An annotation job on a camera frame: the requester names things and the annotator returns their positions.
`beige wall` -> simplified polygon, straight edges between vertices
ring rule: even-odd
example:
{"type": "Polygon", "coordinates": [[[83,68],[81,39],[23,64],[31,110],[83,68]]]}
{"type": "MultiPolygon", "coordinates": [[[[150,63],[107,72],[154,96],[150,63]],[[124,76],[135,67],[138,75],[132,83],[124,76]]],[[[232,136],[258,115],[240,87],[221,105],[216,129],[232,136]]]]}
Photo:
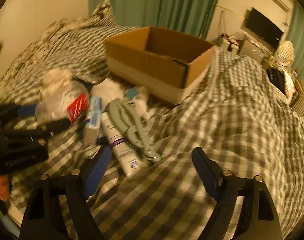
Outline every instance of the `beige wall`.
{"type": "Polygon", "coordinates": [[[0,79],[52,22],[87,14],[88,0],[7,0],[0,10],[0,79]]]}
{"type": "MultiPolygon", "coordinates": [[[[294,2],[292,0],[284,0],[286,5],[293,9],[294,2]]],[[[241,29],[244,22],[242,17],[246,16],[246,11],[251,10],[252,7],[264,14],[282,31],[286,32],[287,27],[283,26],[283,22],[290,23],[292,12],[286,13],[273,0],[218,0],[216,9],[213,14],[212,22],[207,34],[207,39],[212,41],[217,38],[217,27],[219,24],[220,13],[224,10],[222,7],[231,10],[225,10],[226,31],[227,34],[232,35],[241,29]]]]}

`bed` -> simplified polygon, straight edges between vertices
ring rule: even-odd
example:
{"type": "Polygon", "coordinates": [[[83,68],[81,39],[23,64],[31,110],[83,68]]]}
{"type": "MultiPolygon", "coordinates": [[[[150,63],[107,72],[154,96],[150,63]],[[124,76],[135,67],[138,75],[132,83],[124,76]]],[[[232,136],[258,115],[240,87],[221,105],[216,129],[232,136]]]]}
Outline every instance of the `bed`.
{"type": "MultiPolygon", "coordinates": [[[[39,41],[13,62],[0,82],[0,104],[38,100],[42,75],[62,68],[108,77],[104,40],[133,27],[118,26],[108,0],[90,17],[54,22],[39,41]]],[[[197,239],[215,201],[207,197],[191,162],[200,146],[222,169],[240,177],[261,175],[273,198],[286,237],[304,216],[304,121],[250,57],[215,49],[210,69],[180,105],[152,98],[149,135],[162,160],[135,180],[112,159],[92,201],[106,239],[197,239]]],[[[36,126],[34,118],[17,128],[36,126]]],[[[38,177],[66,175],[99,150],[82,143],[84,121],[53,137],[49,159],[12,174],[11,202],[21,214],[38,177]]],[[[76,239],[66,199],[60,198],[70,237],[76,239]]],[[[226,234],[236,228],[241,199],[226,234]]]]}

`purple stripe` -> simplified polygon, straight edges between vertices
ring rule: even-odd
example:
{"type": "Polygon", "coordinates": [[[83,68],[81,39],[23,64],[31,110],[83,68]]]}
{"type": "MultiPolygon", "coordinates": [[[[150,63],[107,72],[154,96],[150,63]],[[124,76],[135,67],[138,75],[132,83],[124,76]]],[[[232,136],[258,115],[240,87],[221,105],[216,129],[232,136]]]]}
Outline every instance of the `purple stripe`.
{"type": "Polygon", "coordinates": [[[117,146],[118,144],[123,143],[123,142],[127,142],[127,141],[128,140],[126,138],[117,139],[116,141],[111,143],[111,147],[113,148],[113,147],[117,146]]]}

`striped blanket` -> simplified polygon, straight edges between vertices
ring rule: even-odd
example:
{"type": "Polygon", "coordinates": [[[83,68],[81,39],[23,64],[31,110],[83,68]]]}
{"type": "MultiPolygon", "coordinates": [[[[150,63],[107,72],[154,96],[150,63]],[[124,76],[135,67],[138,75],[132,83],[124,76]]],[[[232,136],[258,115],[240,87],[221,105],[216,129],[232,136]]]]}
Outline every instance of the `striped blanket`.
{"type": "MultiPolygon", "coordinates": [[[[20,54],[0,82],[0,104],[38,99],[42,75],[52,68],[109,76],[104,40],[132,30],[118,26],[108,0],[90,17],[53,23],[20,54]]],[[[264,177],[285,237],[304,214],[304,121],[249,57],[215,49],[207,76],[180,105],[148,103],[149,136],[162,160],[133,181],[112,159],[89,208],[106,239],[197,239],[215,201],[191,163],[200,146],[222,169],[239,177],[264,177]]],[[[35,127],[35,118],[17,128],[35,127]]],[[[23,213],[33,182],[80,167],[100,146],[82,143],[84,121],[53,137],[49,159],[12,176],[11,200],[23,213]]],[[[66,199],[60,197],[71,238],[77,235],[66,199]]],[[[235,231],[240,200],[226,235],[235,231]]]]}

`transparent plastic container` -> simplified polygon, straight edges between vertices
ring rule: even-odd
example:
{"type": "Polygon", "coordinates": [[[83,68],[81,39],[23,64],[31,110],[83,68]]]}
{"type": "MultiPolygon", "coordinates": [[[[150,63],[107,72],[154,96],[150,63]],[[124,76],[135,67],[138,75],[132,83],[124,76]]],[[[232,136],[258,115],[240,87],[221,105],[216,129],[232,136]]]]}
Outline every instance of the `transparent plastic container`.
{"type": "Polygon", "coordinates": [[[70,118],[68,107],[82,94],[85,95],[86,105],[89,101],[89,93],[80,82],[72,81],[57,89],[55,94],[46,97],[36,106],[35,115],[39,124],[56,121],[62,118],[70,118]]]}

